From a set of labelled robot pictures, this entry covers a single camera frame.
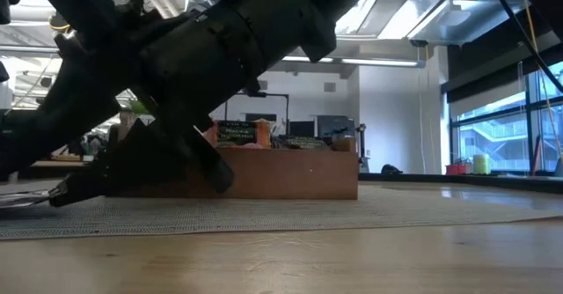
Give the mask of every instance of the glass window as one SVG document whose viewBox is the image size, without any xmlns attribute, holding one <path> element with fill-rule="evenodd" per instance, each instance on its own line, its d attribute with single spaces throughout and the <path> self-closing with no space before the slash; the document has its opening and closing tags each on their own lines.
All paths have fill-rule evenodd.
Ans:
<svg viewBox="0 0 563 294">
<path fill-rule="evenodd" d="M 552 121 L 549 115 L 549 109 L 542 109 L 539 114 L 539 133 L 542 136 L 542 160 L 543 170 L 553 172 L 560 159 L 557 150 L 557 142 L 555 135 L 559 139 L 559 145 L 563 143 L 563 106 L 552 107 L 553 122 L 555 125 L 555 132 L 553 132 Z"/>
<path fill-rule="evenodd" d="M 553 75 L 560 81 L 563 82 L 563 62 L 553 64 L 549 67 Z M 546 74 L 541 71 L 536 71 L 530 74 L 530 91 L 531 91 L 531 101 L 545 100 L 545 89 L 542 83 L 542 79 L 545 81 L 545 89 L 547 90 L 547 96 L 549 99 L 563 96 L 553 82 L 546 76 Z"/>
<path fill-rule="evenodd" d="M 471 110 L 470 112 L 467 112 L 465 114 L 461 114 L 457 117 L 457 120 L 461 121 L 464 119 L 479 117 L 484 114 L 497 113 L 505 109 L 522 107 L 525 105 L 526 105 L 526 92 L 519 92 L 516 95 L 506 97 L 505 99 L 495 101 L 494 103 Z"/>
<path fill-rule="evenodd" d="M 528 127 L 525 114 L 464 125 L 458 129 L 461 158 L 488 154 L 491 170 L 529 171 Z"/>
</svg>

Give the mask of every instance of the cardboard box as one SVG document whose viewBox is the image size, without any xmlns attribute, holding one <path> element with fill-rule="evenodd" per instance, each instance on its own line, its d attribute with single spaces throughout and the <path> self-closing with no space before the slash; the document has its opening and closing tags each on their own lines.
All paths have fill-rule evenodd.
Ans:
<svg viewBox="0 0 563 294">
<path fill-rule="evenodd" d="M 235 173 L 232 187 L 223 195 L 210 188 L 199 173 L 190 172 L 189 180 L 142 187 L 122 196 L 327 200 L 358 197 L 359 165 L 355 152 L 217 150 Z"/>
</svg>

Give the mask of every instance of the desk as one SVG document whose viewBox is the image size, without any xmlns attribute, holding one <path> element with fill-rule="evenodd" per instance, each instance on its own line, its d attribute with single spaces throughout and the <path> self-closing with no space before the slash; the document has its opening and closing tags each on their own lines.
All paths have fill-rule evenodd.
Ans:
<svg viewBox="0 0 563 294">
<path fill-rule="evenodd" d="M 18 172 L 20 180 L 62 179 L 69 173 L 79 171 L 85 166 L 81 161 L 37 161 Z"/>
<path fill-rule="evenodd" d="M 558 209 L 559 195 L 423 184 L 412 194 Z M 6 241 L 2 293 L 561 293 L 563 220 L 320 232 Z"/>
</svg>

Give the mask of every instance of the gray rug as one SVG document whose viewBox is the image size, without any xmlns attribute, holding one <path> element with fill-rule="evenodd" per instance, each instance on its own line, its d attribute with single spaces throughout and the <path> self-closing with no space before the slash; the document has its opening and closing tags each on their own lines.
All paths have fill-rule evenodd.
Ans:
<svg viewBox="0 0 563 294">
<path fill-rule="evenodd" d="M 41 182 L 0 187 L 0 191 L 33 190 L 52 184 Z M 559 212 L 460 202 L 375 187 L 361 187 L 358 201 L 100 197 L 60 209 L 47 204 L 0 209 L 0 239 L 484 224 L 561 215 Z"/>
</svg>

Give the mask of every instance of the black robotic arm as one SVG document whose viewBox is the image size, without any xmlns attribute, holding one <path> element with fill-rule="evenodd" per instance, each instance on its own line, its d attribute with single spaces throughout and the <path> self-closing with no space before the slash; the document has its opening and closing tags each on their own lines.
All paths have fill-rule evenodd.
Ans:
<svg viewBox="0 0 563 294">
<path fill-rule="evenodd" d="M 125 89 L 157 118 L 62 182 L 57 206 L 131 186 L 123 179 L 135 177 L 134 167 L 123 161 L 142 159 L 139 146 L 158 147 L 175 165 L 195 163 L 217 191 L 227 189 L 232 171 L 196 128 L 208 129 L 208 114 L 241 89 L 257 91 L 257 77 L 295 48 L 312 62 L 333 51 L 335 21 L 357 2 L 221 0 L 161 19 L 112 0 L 49 1 L 76 31 L 55 37 L 63 59 L 56 84 L 36 118 L 2 148 L 0 172 L 26 167 L 113 116 Z"/>
</svg>

